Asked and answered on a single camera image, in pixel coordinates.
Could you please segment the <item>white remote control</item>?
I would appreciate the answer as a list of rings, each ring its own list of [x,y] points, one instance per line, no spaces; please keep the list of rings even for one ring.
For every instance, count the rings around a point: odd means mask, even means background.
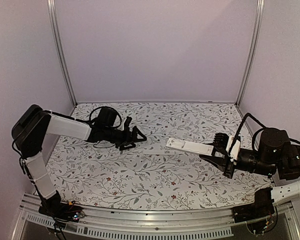
[[[173,150],[196,155],[204,155],[205,151],[207,150],[203,143],[196,143],[171,137],[167,140],[165,146]]]

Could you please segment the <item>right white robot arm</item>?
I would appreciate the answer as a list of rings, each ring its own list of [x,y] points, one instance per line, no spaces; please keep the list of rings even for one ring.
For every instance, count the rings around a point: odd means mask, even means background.
[[[242,148],[240,142],[240,131],[247,118],[260,126],[252,136],[251,149]],[[290,138],[285,130],[267,127],[251,113],[247,113],[234,137],[217,133],[209,146],[212,151],[199,157],[218,168],[229,179],[235,170],[240,170],[268,178],[278,174],[281,180],[293,181],[287,185],[256,191],[254,201],[248,208],[252,218],[264,214],[268,204],[279,205],[300,198],[300,141]]]

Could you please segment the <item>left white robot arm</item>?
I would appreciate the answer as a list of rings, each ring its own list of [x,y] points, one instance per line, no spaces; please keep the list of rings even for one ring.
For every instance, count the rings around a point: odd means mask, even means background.
[[[147,141],[138,127],[130,127],[130,116],[122,119],[110,106],[100,106],[92,112],[97,116],[90,114],[87,120],[83,120],[33,104],[11,130],[11,147],[19,155],[19,165],[34,185],[42,205],[53,217],[60,217],[65,210],[43,159],[46,136],[68,137],[92,144],[108,142],[120,151]]]

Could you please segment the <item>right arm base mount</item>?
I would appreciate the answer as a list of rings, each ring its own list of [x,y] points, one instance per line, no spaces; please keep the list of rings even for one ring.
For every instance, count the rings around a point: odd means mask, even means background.
[[[235,206],[231,209],[235,223],[263,218],[275,213],[272,200],[255,201],[253,203]]]

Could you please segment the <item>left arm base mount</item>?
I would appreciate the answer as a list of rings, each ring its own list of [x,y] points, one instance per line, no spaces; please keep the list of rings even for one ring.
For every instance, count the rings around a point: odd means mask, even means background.
[[[75,201],[43,201],[38,212],[61,222],[78,222],[85,216],[83,208],[79,205],[76,205]]]

